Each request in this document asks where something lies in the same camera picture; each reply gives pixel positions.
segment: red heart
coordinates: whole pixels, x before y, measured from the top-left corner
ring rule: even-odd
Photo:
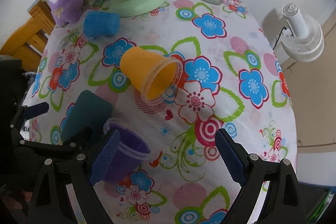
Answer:
[[[171,120],[173,117],[174,117],[174,116],[173,116],[173,114],[171,113],[171,110],[168,109],[168,110],[167,110],[167,116],[165,117],[165,120],[166,120],[166,121],[169,121],[169,120]]]

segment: black power cord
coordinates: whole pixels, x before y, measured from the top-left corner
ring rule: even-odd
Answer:
[[[287,30],[287,28],[286,28],[286,27],[283,27],[283,28],[281,29],[281,32],[280,32],[280,34],[279,34],[279,37],[278,37],[277,41],[275,42],[275,45],[274,45],[274,47],[273,47],[273,50],[274,50],[275,47],[277,46],[277,44],[278,44],[278,42],[279,42],[279,40],[280,40],[280,37],[281,37],[281,35],[282,35],[282,32],[283,32],[284,30]]]

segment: table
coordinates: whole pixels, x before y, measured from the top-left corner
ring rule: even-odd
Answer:
[[[98,1],[93,9],[107,8]],[[176,96],[154,107],[145,104],[119,69],[120,49],[135,46],[184,64]],[[110,102],[113,117],[135,128],[152,149],[150,160],[117,185],[95,185],[116,224],[220,223],[240,187],[215,147],[219,128],[248,153],[275,162],[286,157],[296,167],[286,80],[262,29],[240,0],[220,6],[167,0],[145,15],[121,19],[116,36],[94,41],[82,37],[78,23],[56,28],[25,100],[27,105],[50,104],[47,114],[31,121],[30,139],[61,145],[67,117],[83,90]],[[71,185],[68,191],[78,221],[85,223]]]

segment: white fan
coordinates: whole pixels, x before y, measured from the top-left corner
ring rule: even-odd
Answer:
[[[282,35],[285,52],[297,61],[310,62],[317,59],[324,49],[324,37],[320,24],[310,15],[302,14],[295,4],[282,8],[292,34]]]

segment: blue star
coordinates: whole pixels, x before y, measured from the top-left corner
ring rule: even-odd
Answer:
[[[168,128],[168,126],[166,127],[165,125],[163,125],[163,128],[160,128],[160,129],[161,129],[160,133],[161,133],[162,136],[166,136],[167,137],[167,135],[170,134],[169,131],[171,129]]]

